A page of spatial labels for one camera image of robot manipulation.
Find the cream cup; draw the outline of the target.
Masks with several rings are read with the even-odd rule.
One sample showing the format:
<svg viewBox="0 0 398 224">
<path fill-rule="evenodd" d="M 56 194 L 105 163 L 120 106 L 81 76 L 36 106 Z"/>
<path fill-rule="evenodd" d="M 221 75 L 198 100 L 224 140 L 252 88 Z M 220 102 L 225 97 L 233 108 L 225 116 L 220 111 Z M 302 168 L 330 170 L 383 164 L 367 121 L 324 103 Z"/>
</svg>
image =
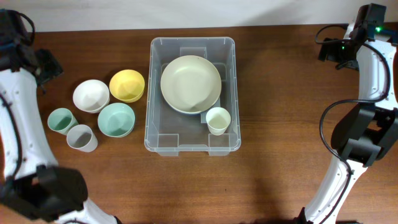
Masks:
<svg viewBox="0 0 398 224">
<path fill-rule="evenodd" d="M 210 133 L 215 136 L 222 135 L 231 123 L 230 113 L 222 107 L 210 109 L 205 119 Z"/>
</svg>

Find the cream bowl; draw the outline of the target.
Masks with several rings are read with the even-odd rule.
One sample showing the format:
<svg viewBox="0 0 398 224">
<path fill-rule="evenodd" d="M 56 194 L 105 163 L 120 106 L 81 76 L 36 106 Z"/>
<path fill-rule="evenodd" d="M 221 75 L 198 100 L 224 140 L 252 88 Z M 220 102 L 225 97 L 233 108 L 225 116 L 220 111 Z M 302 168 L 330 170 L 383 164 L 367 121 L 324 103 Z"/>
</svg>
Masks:
<svg viewBox="0 0 398 224">
<path fill-rule="evenodd" d="M 204 111 L 214 105 L 221 95 L 221 80 L 215 82 L 161 81 L 164 100 L 172 107 L 182 111 Z"/>
<path fill-rule="evenodd" d="M 198 114 L 210 109 L 221 95 L 221 77 L 207 59 L 185 55 L 171 61 L 160 79 L 164 100 L 176 111 Z"/>
</svg>

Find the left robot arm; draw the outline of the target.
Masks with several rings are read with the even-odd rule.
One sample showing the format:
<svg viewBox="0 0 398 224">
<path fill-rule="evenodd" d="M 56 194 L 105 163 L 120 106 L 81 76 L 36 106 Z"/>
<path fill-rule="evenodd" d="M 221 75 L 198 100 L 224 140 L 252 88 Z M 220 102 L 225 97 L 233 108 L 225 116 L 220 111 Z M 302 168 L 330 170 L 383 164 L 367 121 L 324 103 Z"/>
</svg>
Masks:
<svg viewBox="0 0 398 224">
<path fill-rule="evenodd" d="M 33 48 L 25 14 L 1 9 L 1 204 L 47 223 L 119 223 L 88 196 L 82 174 L 60 167 L 48 144 L 37 88 L 63 73 L 49 50 Z"/>
</svg>

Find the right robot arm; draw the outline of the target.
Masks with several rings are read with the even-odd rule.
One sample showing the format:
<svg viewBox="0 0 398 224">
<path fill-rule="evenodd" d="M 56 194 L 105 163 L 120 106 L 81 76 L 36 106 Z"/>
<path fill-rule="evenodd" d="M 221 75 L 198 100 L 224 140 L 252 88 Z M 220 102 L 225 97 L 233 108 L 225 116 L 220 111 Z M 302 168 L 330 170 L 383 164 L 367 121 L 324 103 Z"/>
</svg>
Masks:
<svg viewBox="0 0 398 224">
<path fill-rule="evenodd" d="M 385 13 L 383 5 L 363 5 L 353 22 L 340 24 L 346 31 L 342 39 L 315 40 L 321 45 L 319 60 L 335 62 L 337 70 L 359 72 L 359 95 L 351 100 L 354 108 L 337 123 L 330 142 L 319 124 L 320 138 L 332 158 L 320 188 L 295 223 L 336 223 L 355 182 L 397 141 L 393 72 L 397 31 L 384 28 Z"/>
</svg>

